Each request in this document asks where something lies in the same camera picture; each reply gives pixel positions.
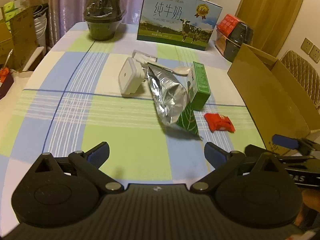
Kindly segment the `person's right hand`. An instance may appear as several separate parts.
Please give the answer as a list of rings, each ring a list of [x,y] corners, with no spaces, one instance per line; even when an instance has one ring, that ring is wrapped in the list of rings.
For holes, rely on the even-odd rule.
[[[302,190],[303,205],[300,209],[295,224],[302,227],[310,227],[319,213],[319,191],[314,189]]]

